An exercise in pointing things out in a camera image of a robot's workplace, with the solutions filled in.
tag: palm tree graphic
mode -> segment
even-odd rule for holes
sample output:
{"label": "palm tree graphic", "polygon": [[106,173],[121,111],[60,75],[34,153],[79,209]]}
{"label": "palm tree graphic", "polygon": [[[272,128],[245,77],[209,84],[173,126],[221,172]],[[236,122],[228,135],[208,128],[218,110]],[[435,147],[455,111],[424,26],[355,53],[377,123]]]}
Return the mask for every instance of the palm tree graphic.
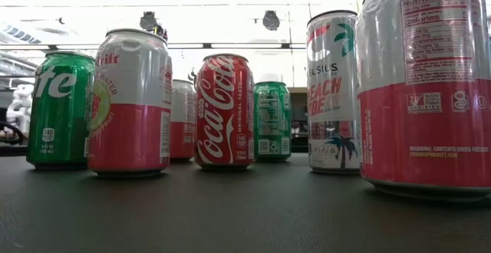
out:
{"label": "palm tree graphic", "polygon": [[338,147],[338,154],[336,154],[336,159],[339,160],[339,153],[341,153],[341,169],[346,167],[346,152],[348,151],[348,161],[351,160],[353,153],[358,156],[356,146],[351,141],[354,137],[343,137],[341,134],[336,134],[331,137],[325,144],[335,145]]}
{"label": "palm tree graphic", "polygon": [[336,35],[336,37],[334,38],[334,42],[341,39],[347,39],[346,43],[344,43],[343,45],[343,57],[344,57],[354,48],[354,32],[353,29],[350,26],[346,25],[345,23],[338,24],[338,26],[346,30],[346,32],[342,32]]}

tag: white object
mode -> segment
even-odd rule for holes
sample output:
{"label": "white object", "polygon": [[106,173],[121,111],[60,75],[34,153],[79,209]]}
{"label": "white object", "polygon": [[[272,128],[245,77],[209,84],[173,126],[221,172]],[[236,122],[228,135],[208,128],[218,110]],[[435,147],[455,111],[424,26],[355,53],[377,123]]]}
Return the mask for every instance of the white object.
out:
{"label": "white object", "polygon": [[[23,133],[29,132],[33,91],[34,85],[19,84],[17,89],[14,90],[14,99],[7,109],[7,123],[19,128]],[[13,133],[13,131],[8,128],[5,128],[4,131],[5,133]]]}
{"label": "white object", "polygon": [[283,83],[283,76],[277,73],[264,73],[259,76],[259,79],[255,83],[258,84],[269,81]]}

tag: fruit graphic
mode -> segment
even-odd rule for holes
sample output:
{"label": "fruit graphic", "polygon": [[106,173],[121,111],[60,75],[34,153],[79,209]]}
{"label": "fruit graphic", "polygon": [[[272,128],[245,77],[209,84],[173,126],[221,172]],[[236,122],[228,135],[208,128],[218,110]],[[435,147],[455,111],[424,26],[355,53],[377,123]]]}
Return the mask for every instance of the fruit graphic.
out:
{"label": "fruit graphic", "polygon": [[92,118],[94,119],[99,110],[99,103],[101,102],[101,97],[94,95],[94,100],[92,101]]}
{"label": "fruit graphic", "polygon": [[110,93],[107,84],[102,80],[94,82],[94,98],[92,100],[91,131],[96,130],[107,118],[110,111]]}

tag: white can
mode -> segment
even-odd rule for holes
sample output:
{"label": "white can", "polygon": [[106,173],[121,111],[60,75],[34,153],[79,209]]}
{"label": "white can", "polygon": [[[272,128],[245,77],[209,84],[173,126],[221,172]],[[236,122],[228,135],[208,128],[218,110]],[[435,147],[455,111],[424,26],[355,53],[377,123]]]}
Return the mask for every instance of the white can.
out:
{"label": "white can", "polygon": [[353,11],[328,11],[308,22],[308,161],[315,172],[359,172],[356,18]]}
{"label": "white can", "polygon": [[169,164],[172,67],[164,40],[109,31],[96,58],[89,167],[98,174],[158,173]]}
{"label": "white can", "polygon": [[196,90],[189,80],[173,80],[170,160],[189,160],[196,142]]}
{"label": "white can", "polygon": [[363,177],[404,196],[490,192],[485,0],[364,0],[357,50]]}

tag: sprite logo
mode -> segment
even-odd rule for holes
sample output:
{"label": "sprite logo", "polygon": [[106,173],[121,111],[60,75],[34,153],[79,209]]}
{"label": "sprite logo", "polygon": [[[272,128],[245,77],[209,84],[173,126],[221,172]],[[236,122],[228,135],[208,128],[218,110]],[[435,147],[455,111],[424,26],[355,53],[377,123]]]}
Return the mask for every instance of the sprite logo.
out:
{"label": "sprite logo", "polygon": [[96,130],[106,120],[109,110],[109,89],[103,81],[96,80],[94,82],[94,99],[92,100],[91,131]]}
{"label": "sprite logo", "polygon": [[338,24],[339,27],[343,28],[346,30],[345,32],[342,32],[334,38],[334,42],[346,39],[346,42],[343,45],[343,51],[342,51],[342,56],[344,57],[347,55],[350,51],[353,51],[354,48],[354,32],[353,29],[346,25],[345,23]]}
{"label": "sprite logo", "polygon": [[36,90],[36,97],[40,97],[46,87],[46,84],[50,79],[53,79],[48,87],[48,94],[52,97],[65,97],[73,91],[60,92],[62,87],[74,86],[77,82],[77,77],[74,74],[62,73],[58,76],[53,72],[54,66],[50,66],[44,73],[39,74],[36,82],[38,83],[38,89]]}

